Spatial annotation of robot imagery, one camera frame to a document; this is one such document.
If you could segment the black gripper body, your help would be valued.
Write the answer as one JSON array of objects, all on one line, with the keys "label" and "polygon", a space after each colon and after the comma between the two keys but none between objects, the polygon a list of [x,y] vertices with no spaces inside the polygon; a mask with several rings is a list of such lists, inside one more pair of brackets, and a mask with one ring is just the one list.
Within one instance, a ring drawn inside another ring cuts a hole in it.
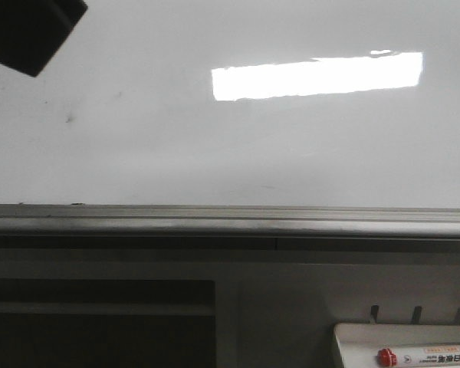
[{"label": "black gripper body", "polygon": [[0,64],[37,77],[87,10],[79,0],[0,0]]}]

